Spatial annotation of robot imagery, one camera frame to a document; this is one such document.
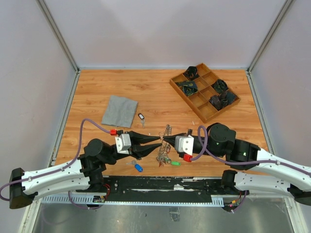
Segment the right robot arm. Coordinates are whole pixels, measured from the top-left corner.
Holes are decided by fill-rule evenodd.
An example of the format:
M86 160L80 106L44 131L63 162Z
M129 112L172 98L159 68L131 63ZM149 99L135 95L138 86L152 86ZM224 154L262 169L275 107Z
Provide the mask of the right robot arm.
M198 132L164 136L186 162L209 155L230 166L222 174L220 188L225 194L250 191L279 193L296 202L311 204L311 168L277 157L259 146L236 138L236 132L226 125L214 123L199 126Z

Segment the metal key ring disc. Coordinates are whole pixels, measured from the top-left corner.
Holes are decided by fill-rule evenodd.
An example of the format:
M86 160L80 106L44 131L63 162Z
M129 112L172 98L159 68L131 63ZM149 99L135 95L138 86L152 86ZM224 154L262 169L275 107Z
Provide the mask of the metal key ring disc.
M159 163L159 167L164 166L165 164L170 164L171 159L169 158L169 153L171 150L171 145L164 141L164 136L172 135L172 127L167 124L165 130L159 133L161 139L161 146L158 149L156 160Z

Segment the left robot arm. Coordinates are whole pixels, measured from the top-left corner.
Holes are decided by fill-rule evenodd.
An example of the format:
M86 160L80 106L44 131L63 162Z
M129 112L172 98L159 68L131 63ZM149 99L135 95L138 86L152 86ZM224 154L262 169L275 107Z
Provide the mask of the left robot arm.
M83 154L63 164L35 171L12 170L9 182L9 207L19 209L34 200L61 192L102 192L108 185L103 178L107 165L131 156L137 160L160 147L160 136L134 131L113 133L115 144L92 139Z

